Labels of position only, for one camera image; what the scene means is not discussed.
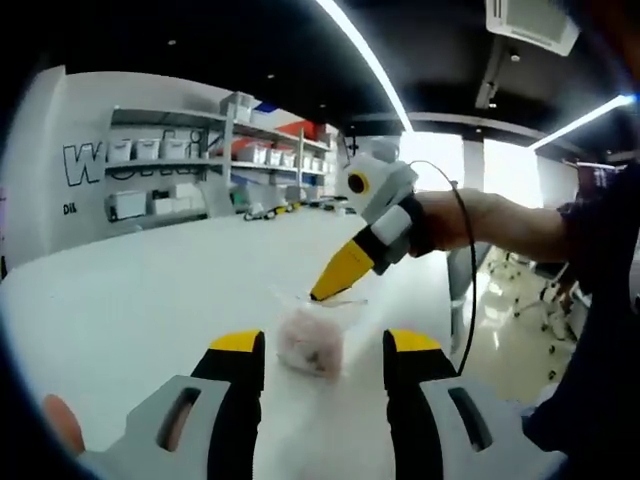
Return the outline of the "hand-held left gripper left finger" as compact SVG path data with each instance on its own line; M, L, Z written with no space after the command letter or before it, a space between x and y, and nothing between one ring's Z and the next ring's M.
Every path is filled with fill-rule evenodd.
M252 478L265 350L261 330L214 340L190 375L170 378L80 463L99 479Z

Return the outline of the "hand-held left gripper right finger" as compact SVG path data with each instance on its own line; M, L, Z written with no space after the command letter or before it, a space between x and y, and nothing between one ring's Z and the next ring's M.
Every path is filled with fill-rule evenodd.
M387 420L398 479L550 479L565 457L523 432L521 409L459 375L437 341L383 334Z

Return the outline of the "person's right hand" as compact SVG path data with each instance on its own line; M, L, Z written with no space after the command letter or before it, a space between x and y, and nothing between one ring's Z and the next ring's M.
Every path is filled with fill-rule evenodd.
M426 216L436 250L450 251L484 242L499 246L498 220L506 200L492 193L463 188L422 191L416 196Z

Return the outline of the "person's left hand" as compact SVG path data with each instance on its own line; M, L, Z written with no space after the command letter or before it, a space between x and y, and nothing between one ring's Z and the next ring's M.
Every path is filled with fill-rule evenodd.
M72 455L85 451L85 442L80 424L66 402L57 395L49 394L42 403L44 415L57 439Z

